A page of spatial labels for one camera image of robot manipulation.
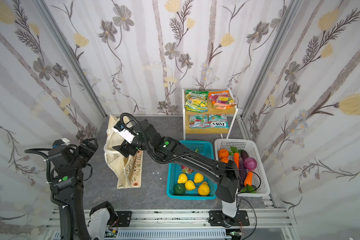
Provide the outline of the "cream floral grocery tote bag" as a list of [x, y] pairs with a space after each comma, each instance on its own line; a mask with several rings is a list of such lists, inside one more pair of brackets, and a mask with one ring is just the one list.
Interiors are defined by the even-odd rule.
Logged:
[[133, 156], [124, 157], [113, 147], [119, 146], [124, 139], [117, 134], [113, 127], [119, 118], [110, 115], [107, 127], [107, 139], [104, 145], [104, 156], [108, 167], [118, 178], [118, 189], [140, 188], [142, 186], [143, 152], [137, 151]]

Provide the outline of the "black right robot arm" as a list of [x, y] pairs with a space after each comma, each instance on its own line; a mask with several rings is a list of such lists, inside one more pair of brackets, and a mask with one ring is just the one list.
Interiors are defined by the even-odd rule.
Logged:
[[240, 172], [234, 162], [222, 163], [196, 153], [176, 139], [162, 137], [147, 120], [138, 121], [129, 113], [122, 113], [112, 130], [124, 139], [113, 147], [124, 157], [132, 156], [138, 150], [145, 151], [158, 164], [183, 165], [212, 180], [217, 184], [215, 195], [223, 204], [221, 225], [232, 227], [238, 220]]

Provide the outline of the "pink dragon fruit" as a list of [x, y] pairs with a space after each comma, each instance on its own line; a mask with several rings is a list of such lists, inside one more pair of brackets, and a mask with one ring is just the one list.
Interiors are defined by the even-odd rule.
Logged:
[[193, 172], [193, 170], [190, 169], [189, 167], [181, 165], [181, 168], [182, 168], [182, 173], [184, 174], [191, 174]]

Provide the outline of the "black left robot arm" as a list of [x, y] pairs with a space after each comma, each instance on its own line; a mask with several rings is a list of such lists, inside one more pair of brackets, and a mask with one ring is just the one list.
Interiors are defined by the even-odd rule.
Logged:
[[52, 148], [25, 150], [44, 158], [47, 183], [50, 186], [50, 200], [59, 207], [62, 240], [102, 240], [106, 227], [118, 220], [112, 205], [104, 203], [92, 208], [90, 221], [84, 213], [83, 168], [98, 149], [97, 139], [90, 138], [80, 145], [70, 144], [67, 139], [56, 140]]

